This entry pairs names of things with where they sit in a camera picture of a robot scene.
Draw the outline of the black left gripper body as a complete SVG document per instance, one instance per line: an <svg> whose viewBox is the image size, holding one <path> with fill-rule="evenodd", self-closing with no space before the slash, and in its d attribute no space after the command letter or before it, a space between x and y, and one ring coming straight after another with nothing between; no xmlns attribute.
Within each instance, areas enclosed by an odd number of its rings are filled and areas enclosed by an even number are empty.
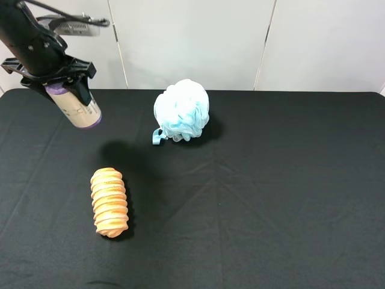
<svg viewBox="0 0 385 289"><path fill-rule="evenodd" d="M66 82L86 77L93 78L96 68L92 62L83 61L66 55L64 62L56 68L48 68L43 71L33 72L24 66L17 58L6 58L1 67L8 73L17 73L22 76L20 84L24 87L31 85L45 85L55 82Z"/></svg>

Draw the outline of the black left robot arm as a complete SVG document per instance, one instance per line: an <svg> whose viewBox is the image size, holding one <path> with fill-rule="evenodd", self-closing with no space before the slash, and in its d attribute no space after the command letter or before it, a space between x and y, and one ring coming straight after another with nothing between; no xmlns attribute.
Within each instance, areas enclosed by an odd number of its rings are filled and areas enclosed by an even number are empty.
<svg viewBox="0 0 385 289"><path fill-rule="evenodd" d="M51 99L46 87L58 84L83 105L90 104L88 80L96 74L94 64L67 55L67 43L41 25L23 1L1 1L1 42L14 55L1 61L1 67L21 75L22 86Z"/></svg>

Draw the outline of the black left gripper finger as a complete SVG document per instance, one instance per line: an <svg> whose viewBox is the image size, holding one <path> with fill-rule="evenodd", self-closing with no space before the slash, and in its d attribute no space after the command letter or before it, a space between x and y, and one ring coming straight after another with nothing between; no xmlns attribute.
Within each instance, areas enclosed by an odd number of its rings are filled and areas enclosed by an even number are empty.
<svg viewBox="0 0 385 289"><path fill-rule="evenodd" d="M22 80L20 81L20 84L25 88L28 88L37 92L38 94L43 96L45 99L51 101L52 103L55 103L54 100L47 93L45 86L42 83L23 77Z"/></svg>
<svg viewBox="0 0 385 289"><path fill-rule="evenodd" d="M76 79L72 85L72 93L83 105L88 106L90 104L92 97L88 87L88 78L86 76L80 76Z"/></svg>

